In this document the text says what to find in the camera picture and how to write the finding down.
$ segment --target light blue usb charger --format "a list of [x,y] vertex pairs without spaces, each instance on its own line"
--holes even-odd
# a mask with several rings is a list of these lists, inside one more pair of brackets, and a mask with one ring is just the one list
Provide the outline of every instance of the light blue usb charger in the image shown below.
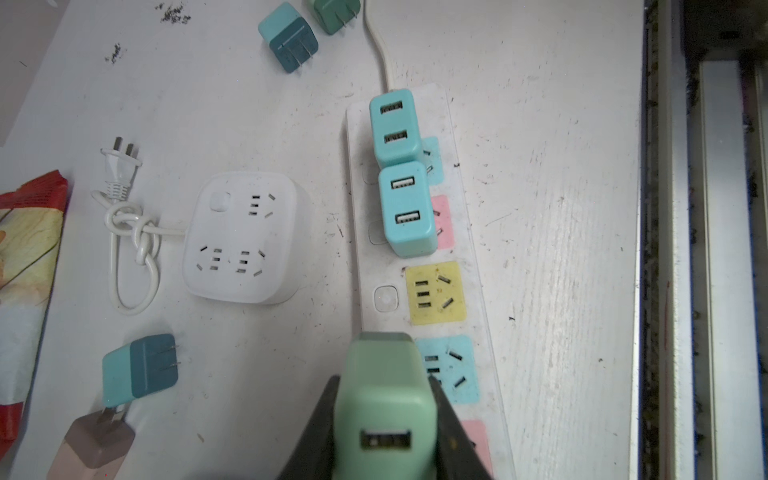
[[310,24],[288,2],[259,23],[259,33],[288,73],[317,53],[317,38]]
[[398,257],[429,255],[437,250],[437,230],[429,182],[418,161],[393,165],[379,173],[384,235]]
[[379,168],[410,161],[429,166],[410,90],[395,90],[380,95],[371,100],[370,109],[373,153]]

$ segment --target power cord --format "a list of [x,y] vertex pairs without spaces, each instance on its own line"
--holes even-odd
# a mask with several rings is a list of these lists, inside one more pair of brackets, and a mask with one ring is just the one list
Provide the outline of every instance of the power cord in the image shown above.
[[[141,162],[131,156],[133,144],[129,144],[125,153],[120,152],[122,138],[114,142],[114,149],[102,149],[107,163],[108,192],[93,190],[91,197],[107,209],[104,214],[104,225],[110,233],[109,248],[109,299],[114,308],[123,315],[132,316],[143,312],[157,294],[160,285],[160,272],[157,269],[157,252],[160,251],[160,235],[184,236],[183,230],[160,228],[155,226],[149,215],[143,215],[141,207],[127,201],[131,189],[131,179],[136,167]],[[127,307],[120,301],[118,293],[118,244],[119,237],[131,237],[136,248],[135,262],[145,265],[149,270],[150,284],[147,294],[138,305]]]
[[373,22],[371,22],[370,7],[368,4],[369,0],[366,0],[363,6],[364,11],[362,13],[362,17],[365,20],[368,33],[371,34],[373,44],[376,46],[376,50],[379,51],[379,57],[382,61],[382,68],[384,69],[384,88],[386,91],[392,91],[395,89],[395,79],[392,76],[392,59],[389,57],[389,51],[386,49],[386,44],[384,43],[382,36],[379,34],[379,31],[376,30]]

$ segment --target white table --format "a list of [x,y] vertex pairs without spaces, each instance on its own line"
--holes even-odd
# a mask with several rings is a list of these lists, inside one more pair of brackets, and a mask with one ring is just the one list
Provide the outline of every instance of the white table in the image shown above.
[[[71,182],[30,421],[10,478],[43,478],[72,420],[96,408],[101,357],[172,331],[178,384],[134,402],[121,478],[271,478],[286,461],[355,329],[346,107],[381,93],[362,22],[281,71],[257,32],[279,2],[72,0],[0,150],[0,191],[58,168]],[[458,154],[520,479],[626,478],[637,252],[642,2],[377,0],[398,87],[437,81]],[[105,61],[116,43],[122,56]],[[135,141],[131,199],[185,227],[197,190],[226,170],[304,186],[316,211],[311,267],[277,306],[196,298],[181,242],[140,316],[107,297],[108,233],[88,192],[100,147]],[[121,256],[127,303],[145,272]]]

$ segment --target mint green usb charger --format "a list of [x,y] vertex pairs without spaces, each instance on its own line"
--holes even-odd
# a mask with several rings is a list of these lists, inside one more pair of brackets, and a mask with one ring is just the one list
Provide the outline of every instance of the mint green usb charger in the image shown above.
[[336,480],[434,478],[437,404],[410,336],[364,332],[353,340],[333,439]]
[[360,13],[360,0],[306,0],[306,6],[328,35],[341,30]]

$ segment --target usb charger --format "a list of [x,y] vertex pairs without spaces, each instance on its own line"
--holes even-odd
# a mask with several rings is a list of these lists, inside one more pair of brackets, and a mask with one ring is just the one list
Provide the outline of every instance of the usb charger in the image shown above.
[[113,478],[134,442],[125,410],[93,412],[72,422],[46,480]]
[[145,336],[109,352],[101,361],[105,407],[117,407],[176,385],[176,340],[170,333]]
[[259,33],[288,73],[317,53],[317,38],[310,24],[288,2],[259,23]]
[[429,166],[410,90],[390,91],[374,98],[370,111],[373,153],[380,168],[410,161]]
[[328,35],[338,32],[360,13],[360,0],[306,0]]
[[421,363],[405,333],[353,340],[333,409],[334,478],[434,478],[437,404]]
[[437,229],[429,181],[418,161],[379,172],[384,236],[398,257],[429,255],[437,250]]

